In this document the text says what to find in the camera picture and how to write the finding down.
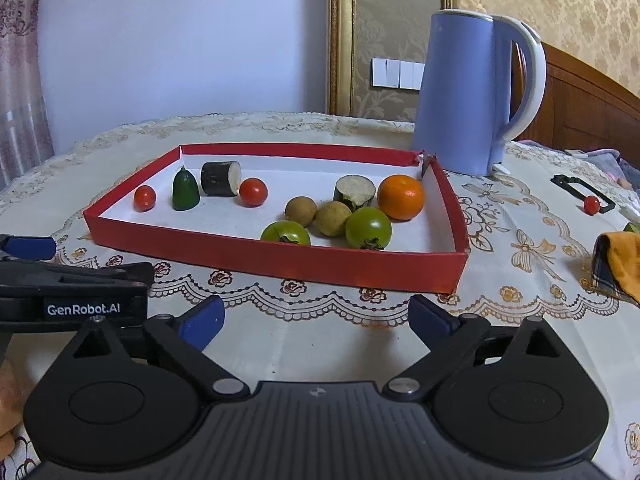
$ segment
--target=white kettle handle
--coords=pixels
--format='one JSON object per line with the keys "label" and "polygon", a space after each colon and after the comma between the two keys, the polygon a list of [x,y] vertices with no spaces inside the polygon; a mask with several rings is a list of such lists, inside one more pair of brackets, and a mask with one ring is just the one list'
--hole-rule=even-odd
{"label": "white kettle handle", "polygon": [[519,136],[536,117],[546,85],[546,56],[542,48],[542,39],[538,33],[526,23],[509,16],[493,16],[494,20],[508,23],[514,28],[513,40],[518,44],[525,56],[526,82],[522,102],[516,114],[505,126],[502,138],[505,141]]}

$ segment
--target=tangerine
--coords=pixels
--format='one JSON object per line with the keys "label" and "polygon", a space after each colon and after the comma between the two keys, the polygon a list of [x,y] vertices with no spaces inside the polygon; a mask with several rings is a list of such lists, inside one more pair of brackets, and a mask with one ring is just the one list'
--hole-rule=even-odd
{"label": "tangerine", "polygon": [[378,207],[390,218],[410,220],[424,207],[422,184],[407,175],[391,175],[378,187]]}

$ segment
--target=wallpaper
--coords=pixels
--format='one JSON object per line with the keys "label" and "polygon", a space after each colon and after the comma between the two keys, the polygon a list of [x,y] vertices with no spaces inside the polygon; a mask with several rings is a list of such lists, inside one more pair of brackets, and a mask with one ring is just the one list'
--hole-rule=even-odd
{"label": "wallpaper", "polygon": [[640,0],[459,0],[528,22],[543,41],[640,95]]}
{"label": "wallpaper", "polygon": [[[596,67],[640,95],[640,0],[459,0],[463,9],[507,14],[543,41]],[[440,0],[356,0],[352,115],[413,121],[418,93],[376,89],[373,57],[424,62],[431,13]]]}
{"label": "wallpaper", "polygon": [[371,87],[371,59],[424,62],[431,14],[439,8],[440,0],[356,0],[351,115],[414,120],[418,92]]}

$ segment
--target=tablecloth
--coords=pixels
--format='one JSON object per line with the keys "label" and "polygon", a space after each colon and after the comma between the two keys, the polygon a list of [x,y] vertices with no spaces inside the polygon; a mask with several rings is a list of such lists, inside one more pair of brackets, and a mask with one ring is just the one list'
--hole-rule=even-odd
{"label": "tablecloth", "polygon": [[[128,124],[77,145],[14,181],[0,194],[0,231],[56,238],[57,261],[100,267],[140,261],[92,243],[82,210],[137,168],[189,142],[332,142],[408,149],[413,125],[322,114],[233,114]],[[471,243],[455,294],[433,296],[452,314],[474,312],[513,324],[539,314],[562,336],[603,391],[611,415],[595,461],[612,478],[640,479],[639,309],[590,289],[590,255],[598,234],[621,230],[617,211],[585,215],[550,182],[583,177],[623,205],[628,192],[583,160],[512,142],[511,175],[448,173]],[[212,293],[227,308],[225,329],[206,354],[258,380],[379,384],[427,352],[406,323],[408,293],[252,276],[152,260],[150,315],[181,314]],[[7,356],[29,388],[71,334],[16,335]],[[0,479],[35,466],[24,428]]]}

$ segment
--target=white wall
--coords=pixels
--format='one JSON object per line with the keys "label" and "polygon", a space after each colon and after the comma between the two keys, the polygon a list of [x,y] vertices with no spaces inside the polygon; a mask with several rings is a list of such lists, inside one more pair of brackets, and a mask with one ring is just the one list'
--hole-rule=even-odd
{"label": "white wall", "polygon": [[40,0],[57,153],[173,115],[324,111],[328,0]]}

